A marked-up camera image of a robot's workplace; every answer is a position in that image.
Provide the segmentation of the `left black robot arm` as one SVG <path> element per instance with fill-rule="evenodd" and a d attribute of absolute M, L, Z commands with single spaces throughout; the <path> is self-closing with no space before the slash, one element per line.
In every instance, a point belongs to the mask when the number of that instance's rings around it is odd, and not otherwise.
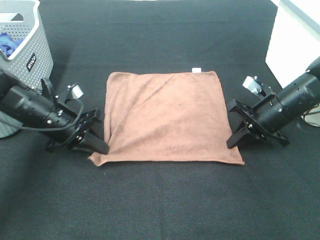
<path fill-rule="evenodd" d="M 49 78 L 40 82 L 42 91 L 38 92 L 0 72 L 0 110 L 21 124 L 2 122 L 19 130 L 43 133 L 49 138 L 45 146 L 48 152 L 66 148 L 108 154 L 109 146 L 95 128 L 95 124 L 102 122 L 102 113 L 99 109 L 84 112 L 79 85 L 69 85 L 57 95 Z"/>

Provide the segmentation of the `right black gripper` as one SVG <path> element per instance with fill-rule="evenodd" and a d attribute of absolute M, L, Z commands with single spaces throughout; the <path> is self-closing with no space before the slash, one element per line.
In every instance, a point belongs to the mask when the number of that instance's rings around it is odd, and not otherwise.
<path fill-rule="evenodd" d="M 253 108 L 233 99 L 227 104 L 231 136 L 226 141 L 228 149 L 242 147 L 255 141 L 266 142 L 276 140 L 282 146 L 287 146 L 290 141 L 280 131 L 272 133 L 258 122 L 258 117 Z"/>

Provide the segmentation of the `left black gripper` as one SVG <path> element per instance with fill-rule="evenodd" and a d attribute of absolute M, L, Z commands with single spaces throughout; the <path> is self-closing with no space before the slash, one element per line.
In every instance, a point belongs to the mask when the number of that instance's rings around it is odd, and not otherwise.
<path fill-rule="evenodd" d="M 109 153 L 109 146 L 104 142 L 102 112 L 99 109 L 83 113 L 74 126 L 65 130 L 49 132 L 47 135 L 49 141 L 45 150 L 48 152 L 65 148 L 105 155 Z"/>

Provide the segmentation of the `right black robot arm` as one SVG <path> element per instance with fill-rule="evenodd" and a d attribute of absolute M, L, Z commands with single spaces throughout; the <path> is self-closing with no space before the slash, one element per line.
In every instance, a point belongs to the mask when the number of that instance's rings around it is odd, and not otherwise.
<path fill-rule="evenodd" d="M 227 148 L 268 138 L 286 146 L 289 140 L 281 129 L 320 102 L 320 60 L 315 59 L 301 76 L 278 93 L 257 76 L 247 76 L 242 85 L 260 101 L 253 107 L 235 99 L 227 104 L 228 112 L 237 113 L 242 119 L 226 141 Z"/>

